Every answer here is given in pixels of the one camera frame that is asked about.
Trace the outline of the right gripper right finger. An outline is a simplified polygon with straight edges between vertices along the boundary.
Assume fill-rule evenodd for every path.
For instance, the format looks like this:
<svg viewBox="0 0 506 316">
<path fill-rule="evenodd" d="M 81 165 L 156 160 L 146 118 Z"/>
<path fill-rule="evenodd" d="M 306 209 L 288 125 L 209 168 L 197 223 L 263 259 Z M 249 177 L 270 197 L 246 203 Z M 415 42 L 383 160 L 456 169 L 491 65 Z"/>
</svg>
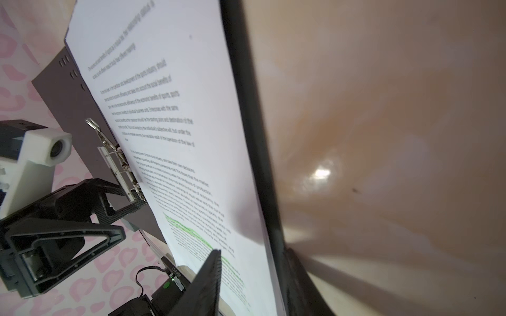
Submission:
<svg viewBox="0 0 506 316">
<path fill-rule="evenodd" d="M 292 249 L 284 249 L 283 268 L 286 279 L 283 294 L 287 315 L 335 315 Z"/>
</svg>

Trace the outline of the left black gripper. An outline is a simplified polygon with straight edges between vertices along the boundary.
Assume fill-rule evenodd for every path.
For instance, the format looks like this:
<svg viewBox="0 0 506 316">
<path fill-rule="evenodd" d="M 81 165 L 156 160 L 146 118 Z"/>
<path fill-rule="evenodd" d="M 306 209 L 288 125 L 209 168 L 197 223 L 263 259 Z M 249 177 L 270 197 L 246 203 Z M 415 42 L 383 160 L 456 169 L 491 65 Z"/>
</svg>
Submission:
<svg viewBox="0 0 506 316">
<path fill-rule="evenodd" d="M 108 194 L 123 189 L 102 179 L 64 186 L 1 220 L 1 277 L 21 298 L 45 294 L 125 239 L 110 224 L 141 209 L 138 196 L 113 209 Z M 97 223 L 87 222 L 95 215 Z"/>
</svg>

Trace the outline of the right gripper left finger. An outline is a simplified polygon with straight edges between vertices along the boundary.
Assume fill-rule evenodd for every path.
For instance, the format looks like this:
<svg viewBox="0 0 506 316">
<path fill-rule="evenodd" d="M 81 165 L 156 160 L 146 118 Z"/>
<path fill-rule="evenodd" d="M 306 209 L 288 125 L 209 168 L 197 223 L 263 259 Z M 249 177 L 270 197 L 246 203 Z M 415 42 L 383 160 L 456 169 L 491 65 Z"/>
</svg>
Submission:
<svg viewBox="0 0 506 316">
<path fill-rule="evenodd" d="M 221 251 L 212 250 L 170 316 L 217 316 L 220 314 Z"/>
</svg>

